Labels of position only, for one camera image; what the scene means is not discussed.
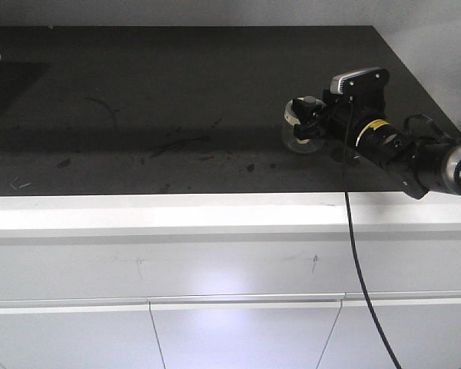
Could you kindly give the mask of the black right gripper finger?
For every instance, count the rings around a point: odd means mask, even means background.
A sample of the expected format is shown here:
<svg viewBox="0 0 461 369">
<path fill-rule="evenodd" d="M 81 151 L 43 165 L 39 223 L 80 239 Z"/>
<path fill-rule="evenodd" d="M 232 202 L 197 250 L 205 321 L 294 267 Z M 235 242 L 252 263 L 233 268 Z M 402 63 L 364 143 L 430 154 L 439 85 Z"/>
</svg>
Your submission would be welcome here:
<svg viewBox="0 0 461 369">
<path fill-rule="evenodd" d="M 294 125 L 294 136 L 298 141 L 316 140 L 320 138 L 320 125 L 307 123 Z"/>
<path fill-rule="evenodd" d="M 315 97 L 302 97 L 292 100 L 291 109 L 299 122 L 306 124 L 312 118 L 315 107 Z"/>
</svg>

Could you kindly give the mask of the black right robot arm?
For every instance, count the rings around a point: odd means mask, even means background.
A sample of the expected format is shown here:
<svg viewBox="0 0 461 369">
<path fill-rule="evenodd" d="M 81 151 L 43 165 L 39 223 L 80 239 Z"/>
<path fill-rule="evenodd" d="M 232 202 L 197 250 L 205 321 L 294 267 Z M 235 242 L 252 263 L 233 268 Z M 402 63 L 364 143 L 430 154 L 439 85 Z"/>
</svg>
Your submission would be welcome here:
<svg viewBox="0 0 461 369">
<path fill-rule="evenodd" d="M 461 196 L 461 137 L 452 137 L 426 115 L 402 128 L 386 120 L 382 90 L 321 99 L 295 98 L 284 117 L 298 141 L 332 138 L 382 168 L 412 198 L 435 191 Z"/>
</svg>

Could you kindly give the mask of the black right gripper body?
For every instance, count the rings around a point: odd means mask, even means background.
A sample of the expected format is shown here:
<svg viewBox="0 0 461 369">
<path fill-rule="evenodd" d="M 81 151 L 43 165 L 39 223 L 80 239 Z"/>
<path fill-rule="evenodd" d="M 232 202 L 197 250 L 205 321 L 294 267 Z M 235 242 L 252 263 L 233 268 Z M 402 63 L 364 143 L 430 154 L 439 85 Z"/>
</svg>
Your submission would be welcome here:
<svg viewBox="0 0 461 369">
<path fill-rule="evenodd" d="M 318 113 L 312 139 L 356 141 L 362 130 L 360 94 L 338 95 L 324 89 L 321 100 L 326 106 Z"/>
</svg>

